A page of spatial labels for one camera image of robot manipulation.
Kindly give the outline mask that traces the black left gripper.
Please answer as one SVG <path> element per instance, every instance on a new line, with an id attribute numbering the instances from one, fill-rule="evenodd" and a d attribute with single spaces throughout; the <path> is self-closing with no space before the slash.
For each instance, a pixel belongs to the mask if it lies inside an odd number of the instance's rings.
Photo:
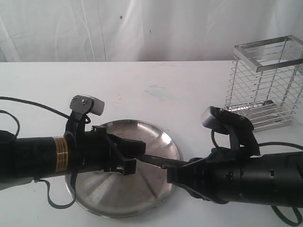
<path id="1" fill-rule="evenodd" d="M 106 127 L 100 125 L 78 137 L 78 149 L 82 158 L 79 173 L 104 171 L 133 175 L 136 171 L 134 158 L 145 154 L 145 143 L 107 134 Z"/>

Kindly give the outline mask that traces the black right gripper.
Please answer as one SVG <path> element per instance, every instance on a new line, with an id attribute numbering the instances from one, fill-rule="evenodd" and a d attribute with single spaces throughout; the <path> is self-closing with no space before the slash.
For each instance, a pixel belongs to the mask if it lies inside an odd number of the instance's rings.
<path id="1" fill-rule="evenodd" d="M 179 184 L 190 196 L 214 203 L 228 203 L 219 196 L 216 171 L 220 166 L 240 162 L 244 157 L 244 148 L 212 148 L 206 158 L 195 157 L 189 161 L 168 167 L 167 182 Z"/>

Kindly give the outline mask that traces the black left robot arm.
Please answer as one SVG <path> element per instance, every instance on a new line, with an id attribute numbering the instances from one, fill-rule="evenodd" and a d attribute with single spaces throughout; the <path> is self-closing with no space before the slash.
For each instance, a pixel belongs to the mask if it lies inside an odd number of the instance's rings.
<path id="1" fill-rule="evenodd" d="M 1 190 L 31 183 L 34 180 L 104 170 L 132 175 L 136 157 L 143 155 L 146 144 L 107 133 L 94 126 L 75 137 L 66 132 L 62 137 L 13 139 L 0 133 Z"/>

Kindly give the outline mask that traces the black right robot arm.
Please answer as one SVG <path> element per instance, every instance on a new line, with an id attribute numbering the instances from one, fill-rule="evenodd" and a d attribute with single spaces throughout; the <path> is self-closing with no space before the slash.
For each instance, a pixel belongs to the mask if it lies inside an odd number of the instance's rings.
<path id="1" fill-rule="evenodd" d="M 213 148 L 206 158 L 169 167 L 167 181 L 192 197 L 229 202 L 303 206 L 303 153 L 265 154 L 235 160 L 228 148 Z"/>

